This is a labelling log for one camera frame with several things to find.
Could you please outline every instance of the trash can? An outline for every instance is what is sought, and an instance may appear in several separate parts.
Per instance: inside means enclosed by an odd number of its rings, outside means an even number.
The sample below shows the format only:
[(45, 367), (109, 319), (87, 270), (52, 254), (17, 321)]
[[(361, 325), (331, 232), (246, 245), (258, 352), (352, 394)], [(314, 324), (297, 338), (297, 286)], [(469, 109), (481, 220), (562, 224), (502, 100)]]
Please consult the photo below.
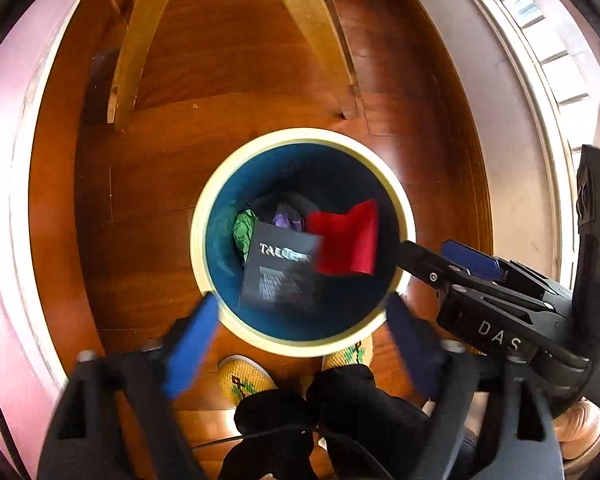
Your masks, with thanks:
[[(374, 274), (326, 277), (313, 312), (238, 305), (243, 267), (232, 234), (236, 215), (283, 182), (294, 182), (325, 212), (343, 214), (370, 199), (378, 206)], [(397, 267), (398, 248), (407, 239), (415, 241), (411, 207), (375, 153), (328, 130), (291, 128), (248, 142), (216, 169), (196, 204), (190, 253), (200, 291), (218, 295), (220, 321), (231, 332), (268, 352), (314, 357), (346, 348), (384, 322), (383, 298), (404, 292), (410, 278)]]

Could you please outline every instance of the red object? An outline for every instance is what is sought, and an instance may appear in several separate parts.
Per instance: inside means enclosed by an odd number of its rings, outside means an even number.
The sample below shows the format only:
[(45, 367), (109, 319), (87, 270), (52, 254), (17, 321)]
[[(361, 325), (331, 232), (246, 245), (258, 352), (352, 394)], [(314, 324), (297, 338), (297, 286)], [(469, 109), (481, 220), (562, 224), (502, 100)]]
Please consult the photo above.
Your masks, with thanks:
[(310, 213), (307, 231), (322, 236), (315, 269), (328, 276), (353, 272), (373, 274), (378, 244), (378, 207), (375, 200), (353, 206), (344, 215)]

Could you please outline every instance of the person's leg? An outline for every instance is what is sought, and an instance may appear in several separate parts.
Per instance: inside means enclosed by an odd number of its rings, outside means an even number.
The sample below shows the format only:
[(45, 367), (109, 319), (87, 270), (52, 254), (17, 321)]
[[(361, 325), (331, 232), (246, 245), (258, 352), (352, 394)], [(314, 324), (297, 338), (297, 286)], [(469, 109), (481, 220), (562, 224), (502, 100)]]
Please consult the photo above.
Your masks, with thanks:
[[(368, 364), (370, 338), (325, 358), (307, 391), (307, 401), (321, 428), (341, 433), (362, 444), (396, 479), (412, 471), (420, 453), (429, 417), (414, 404), (376, 388)], [(327, 438), (336, 474), (348, 478), (381, 478), (381, 472), (351, 445)]]
[[(246, 358), (232, 356), (223, 361), (219, 381), (225, 396), (237, 405), (234, 421), (243, 435), (287, 424), (315, 425), (304, 399), (276, 389), (269, 375)], [(258, 480), (266, 474), (276, 480), (316, 480), (309, 462), (313, 448), (314, 438), (308, 431), (246, 439), (225, 457), (219, 480)]]

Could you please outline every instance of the black box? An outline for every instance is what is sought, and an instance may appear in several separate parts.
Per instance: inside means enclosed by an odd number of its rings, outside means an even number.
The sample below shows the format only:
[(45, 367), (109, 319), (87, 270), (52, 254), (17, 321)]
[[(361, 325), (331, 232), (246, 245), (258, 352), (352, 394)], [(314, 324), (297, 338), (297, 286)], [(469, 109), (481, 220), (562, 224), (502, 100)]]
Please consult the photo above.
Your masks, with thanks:
[(317, 304), (320, 236), (256, 222), (244, 264), (241, 307), (309, 312)]

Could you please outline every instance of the shoe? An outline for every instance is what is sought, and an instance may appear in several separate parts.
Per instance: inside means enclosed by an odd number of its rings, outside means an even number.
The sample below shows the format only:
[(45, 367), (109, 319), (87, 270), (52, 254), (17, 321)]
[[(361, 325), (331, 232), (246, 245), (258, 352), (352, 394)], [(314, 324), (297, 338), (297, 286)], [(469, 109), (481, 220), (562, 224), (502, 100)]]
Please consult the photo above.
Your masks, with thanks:
[(371, 364), (374, 356), (374, 342), (371, 336), (365, 337), (354, 345), (347, 346), (344, 350), (325, 355), (322, 358), (322, 370), (337, 368), (347, 365), (366, 365)]
[(234, 406), (250, 395), (276, 389), (264, 368), (243, 355), (230, 355), (220, 361), (218, 383), (224, 396)]

